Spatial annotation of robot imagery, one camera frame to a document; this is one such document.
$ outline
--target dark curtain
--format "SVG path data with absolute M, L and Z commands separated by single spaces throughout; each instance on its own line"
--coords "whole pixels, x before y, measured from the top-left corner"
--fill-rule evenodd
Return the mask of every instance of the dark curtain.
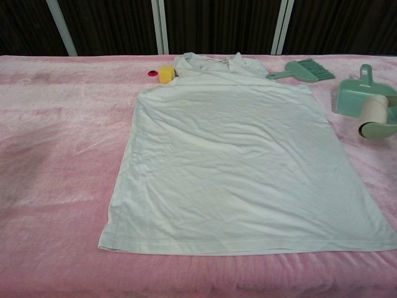
M 0 55 L 68 55 L 45 0 L 0 0 Z
M 155 55 L 150 0 L 58 0 L 79 56 Z
M 397 55 L 396 0 L 295 0 L 283 54 Z
M 281 0 L 165 0 L 169 52 L 269 54 Z

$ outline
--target pink blanket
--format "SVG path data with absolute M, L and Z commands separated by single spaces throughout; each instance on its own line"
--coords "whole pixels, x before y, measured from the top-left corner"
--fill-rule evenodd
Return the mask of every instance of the pink blanket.
M 97 249 L 149 70 L 173 56 L 0 57 L 0 297 L 397 297 L 397 250 L 162 256 Z M 269 71 L 304 56 L 257 56 Z M 397 230 L 397 136 L 361 139 L 333 114 L 362 63 L 397 88 L 397 58 L 318 56 L 310 84 L 351 161 Z M 283 82 L 297 84 L 294 79 Z

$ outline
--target sponge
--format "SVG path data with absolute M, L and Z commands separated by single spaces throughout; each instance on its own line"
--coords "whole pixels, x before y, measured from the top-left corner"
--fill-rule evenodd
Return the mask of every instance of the sponge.
M 159 70 L 160 83 L 167 84 L 175 78 L 175 69 L 171 65 L 162 66 Z

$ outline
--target green brush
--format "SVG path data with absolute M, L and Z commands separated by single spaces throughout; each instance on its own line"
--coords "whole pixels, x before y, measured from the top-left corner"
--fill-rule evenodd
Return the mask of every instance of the green brush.
M 285 65 L 285 71 L 279 73 L 269 73 L 268 79 L 281 79 L 287 76 L 293 76 L 295 79 L 303 82 L 318 82 L 324 79 L 334 79 L 335 76 L 323 68 L 313 59 L 302 61 L 290 61 Z

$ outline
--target dustpan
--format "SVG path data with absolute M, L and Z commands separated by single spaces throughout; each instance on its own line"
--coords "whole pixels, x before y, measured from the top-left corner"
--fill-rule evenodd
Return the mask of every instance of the dustpan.
M 363 64 L 360 68 L 360 79 L 345 79 L 339 84 L 336 100 L 338 114 L 359 118 L 364 102 L 372 95 L 395 95 L 391 86 L 374 82 L 372 67 Z M 388 123 L 397 123 L 397 107 L 388 109 Z

